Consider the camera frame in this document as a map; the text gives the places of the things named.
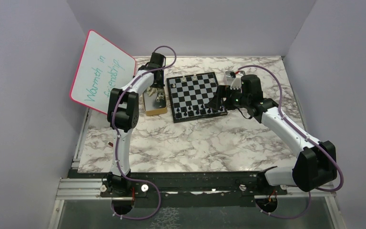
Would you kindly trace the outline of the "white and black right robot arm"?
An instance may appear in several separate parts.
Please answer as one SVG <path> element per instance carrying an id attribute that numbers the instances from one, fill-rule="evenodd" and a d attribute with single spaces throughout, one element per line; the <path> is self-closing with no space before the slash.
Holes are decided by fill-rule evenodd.
<path id="1" fill-rule="evenodd" d="M 251 118 L 273 131 L 295 154 L 294 166 L 271 167 L 257 173 L 256 189 L 260 193 L 268 194 L 280 185 L 308 192 L 336 179 L 335 146 L 330 141 L 322 142 L 310 136 L 295 122 L 285 119 L 278 103 L 263 96 L 257 75 L 245 75 L 234 79 L 232 85 L 218 86 L 206 106 L 215 111 L 222 107 L 246 109 Z"/>

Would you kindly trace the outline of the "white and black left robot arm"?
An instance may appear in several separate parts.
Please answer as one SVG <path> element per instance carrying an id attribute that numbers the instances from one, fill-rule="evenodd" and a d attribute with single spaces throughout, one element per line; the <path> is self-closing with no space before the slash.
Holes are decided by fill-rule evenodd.
<path id="1" fill-rule="evenodd" d="M 153 52 L 150 61 L 138 69 L 136 76 L 121 89 L 113 88 L 110 93 L 107 119 L 113 132 L 113 161 L 106 176 L 109 192 L 125 196 L 135 191 L 132 182 L 151 185 L 150 181 L 130 178 L 130 142 L 133 129 L 139 120 L 139 97 L 153 84 L 163 83 L 163 69 L 166 57 Z"/>

